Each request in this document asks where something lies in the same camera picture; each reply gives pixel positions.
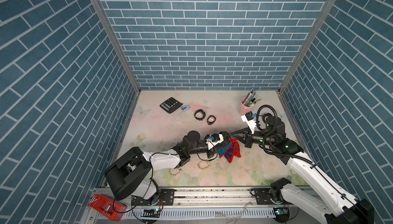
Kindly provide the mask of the red blue towel cloth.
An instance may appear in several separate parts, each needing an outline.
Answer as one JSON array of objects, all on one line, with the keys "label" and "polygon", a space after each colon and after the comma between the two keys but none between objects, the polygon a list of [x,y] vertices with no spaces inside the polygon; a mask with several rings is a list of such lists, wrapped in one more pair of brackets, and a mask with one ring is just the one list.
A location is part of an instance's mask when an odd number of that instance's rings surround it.
[{"label": "red blue towel cloth", "polygon": [[241,151],[237,139],[231,139],[230,144],[218,150],[220,158],[224,157],[228,163],[232,163],[235,157],[241,158]]}]

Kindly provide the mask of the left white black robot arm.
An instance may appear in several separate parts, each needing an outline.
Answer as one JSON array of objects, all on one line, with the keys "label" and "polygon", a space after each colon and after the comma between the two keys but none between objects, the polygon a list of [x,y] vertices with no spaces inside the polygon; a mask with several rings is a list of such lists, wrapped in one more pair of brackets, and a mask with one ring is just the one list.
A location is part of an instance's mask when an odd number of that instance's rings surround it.
[{"label": "left white black robot arm", "polygon": [[112,163],[104,176],[115,200],[134,196],[152,205],[161,195],[161,189],[153,179],[154,172],[183,167],[192,154],[200,156],[205,153],[207,161],[212,161],[220,149],[230,144],[230,140],[230,134],[225,131],[201,139],[193,130],[168,151],[144,152],[140,147],[133,147]]}]

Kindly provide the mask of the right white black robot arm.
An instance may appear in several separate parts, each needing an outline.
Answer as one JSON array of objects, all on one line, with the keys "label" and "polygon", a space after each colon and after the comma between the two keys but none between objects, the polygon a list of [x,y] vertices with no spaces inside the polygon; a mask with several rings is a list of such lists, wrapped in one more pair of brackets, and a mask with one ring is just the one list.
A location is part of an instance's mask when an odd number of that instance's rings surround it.
[{"label": "right white black robot arm", "polygon": [[247,148],[257,144],[269,155],[276,156],[303,178],[318,195],[314,197],[299,189],[290,180],[281,178],[271,184],[271,200],[276,204],[291,203],[321,224],[372,224],[375,210],[366,199],[358,199],[324,173],[293,140],[287,138],[285,124],[267,113],[251,112],[242,116],[247,127],[231,132]]}]

